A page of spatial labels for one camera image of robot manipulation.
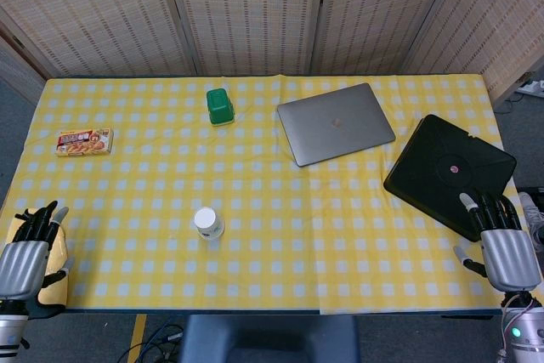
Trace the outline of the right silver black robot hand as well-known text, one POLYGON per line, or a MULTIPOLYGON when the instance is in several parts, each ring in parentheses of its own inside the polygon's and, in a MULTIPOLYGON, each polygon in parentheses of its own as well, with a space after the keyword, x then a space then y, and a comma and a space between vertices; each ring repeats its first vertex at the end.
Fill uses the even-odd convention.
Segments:
POLYGON ((460 263, 500 292, 531 291, 540 285, 540 267, 530 236, 522 229, 509 199, 482 195, 475 200, 462 192, 459 200, 479 234, 484 260, 478 263, 455 246, 453 251, 460 263))

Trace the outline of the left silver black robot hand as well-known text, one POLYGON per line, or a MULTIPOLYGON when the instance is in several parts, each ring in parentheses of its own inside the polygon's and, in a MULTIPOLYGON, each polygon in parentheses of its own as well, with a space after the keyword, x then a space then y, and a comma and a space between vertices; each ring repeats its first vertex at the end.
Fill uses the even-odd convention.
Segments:
POLYGON ((62 223, 69 208, 57 205, 52 201, 14 215, 1 253, 2 300, 67 304, 73 258, 62 223))

